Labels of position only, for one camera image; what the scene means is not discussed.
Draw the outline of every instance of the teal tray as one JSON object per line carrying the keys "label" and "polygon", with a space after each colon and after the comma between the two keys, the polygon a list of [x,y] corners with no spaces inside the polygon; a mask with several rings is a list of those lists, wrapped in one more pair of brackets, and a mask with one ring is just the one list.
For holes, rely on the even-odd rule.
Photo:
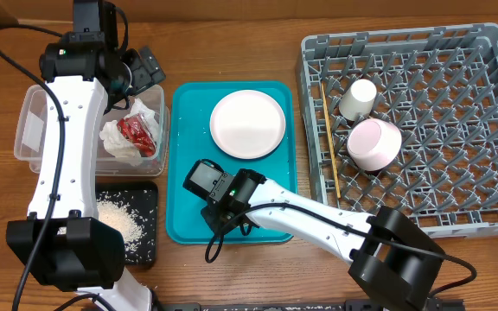
{"label": "teal tray", "polygon": [[[271,154],[257,160],[240,160],[218,148],[211,137],[209,121],[213,108],[231,92],[256,90],[274,98],[285,115],[284,139]],[[172,99],[170,124],[169,184],[166,199],[166,231],[179,244],[206,244],[213,236],[201,209],[205,201],[182,187],[189,170],[200,159],[215,161],[230,174],[250,168],[297,192],[295,129],[290,89],[277,81],[197,82],[180,86]],[[290,234],[255,229],[244,237],[233,230],[224,243],[281,243]]]}

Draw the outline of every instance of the clear plastic container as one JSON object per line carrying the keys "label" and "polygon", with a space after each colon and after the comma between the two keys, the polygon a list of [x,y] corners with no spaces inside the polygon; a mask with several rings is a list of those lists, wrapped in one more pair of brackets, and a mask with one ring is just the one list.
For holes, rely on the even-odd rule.
{"label": "clear plastic container", "polygon": [[[156,112],[155,120],[159,124],[160,137],[156,139],[156,153],[152,157],[116,158],[103,148],[103,141],[98,136],[98,151],[95,167],[96,175],[116,176],[158,176],[163,172],[169,142],[169,109],[164,103],[164,92],[160,86],[152,86],[137,98]],[[130,111],[111,110],[103,116],[99,131],[105,122],[119,120]],[[15,137],[15,158],[28,161],[32,172],[39,174],[42,167],[43,143],[45,140],[45,123],[48,118],[46,93],[38,86],[31,86],[26,92],[21,115],[18,119]]]}

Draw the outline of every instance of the wooden table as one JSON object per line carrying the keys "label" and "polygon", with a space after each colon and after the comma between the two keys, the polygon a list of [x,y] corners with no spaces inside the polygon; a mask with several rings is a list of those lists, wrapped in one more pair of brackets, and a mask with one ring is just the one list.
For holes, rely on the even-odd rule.
{"label": "wooden table", "polygon": [[[498,23],[498,16],[139,23],[131,25],[130,43],[136,48],[149,45],[155,52],[168,76],[162,87],[169,106],[175,89],[189,81],[275,79],[285,83],[294,99],[299,189],[309,196],[309,159],[294,74],[301,40],[321,33],[473,22]],[[65,32],[71,27],[52,29]],[[51,41],[54,37],[26,30],[0,34],[0,47],[35,73],[39,73],[38,58]],[[32,84],[0,59],[0,310],[10,308],[23,268],[5,244],[5,226],[25,217],[37,180],[29,165],[17,161],[12,151],[22,99]],[[365,297],[347,274],[346,264],[298,238],[285,244],[228,245],[215,263],[205,263],[205,246],[182,246],[166,234],[166,180],[166,170],[155,179],[161,194],[157,263],[150,270],[131,269],[139,282],[156,288],[163,302],[327,302]],[[498,309],[498,238],[438,242],[449,254],[473,263],[479,272],[470,285],[441,297],[464,299],[469,310]],[[446,263],[437,285],[467,273]],[[43,288],[30,277],[22,309],[53,309],[71,297],[72,293]]]}

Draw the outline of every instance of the black tray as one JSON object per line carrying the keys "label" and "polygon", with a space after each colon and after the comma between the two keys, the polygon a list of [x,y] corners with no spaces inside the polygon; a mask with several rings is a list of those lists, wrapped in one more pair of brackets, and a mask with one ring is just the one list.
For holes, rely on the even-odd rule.
{"label": "black tray", "polygon": [[136,210],[136,224],[143,225],[145,233],[140,239],[140,245],[135,252],[126,252],[126,264],[151,266],[156,260],[156,215],[158,202],[158,188],[151,181],[120,182],[120,183],[98,183],[95,185],[95,198],[123,204],[128,212]]}

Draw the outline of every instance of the gray dish rack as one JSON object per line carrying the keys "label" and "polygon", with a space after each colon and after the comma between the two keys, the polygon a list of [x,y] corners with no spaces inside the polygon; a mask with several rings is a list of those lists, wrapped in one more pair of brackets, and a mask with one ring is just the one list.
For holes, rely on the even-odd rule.
{"label": "gray dish rack", "polygon": [[[296,74],[314,200],[370,213],[390,206],[433,237],[498,235],[498,25],[311,35]],[[364,117],[350,124],[337,108],[357,79],[379,90],[371,117],[396,124],[403,137],[397,158],[377,175],[359,169],[345,146]]]}

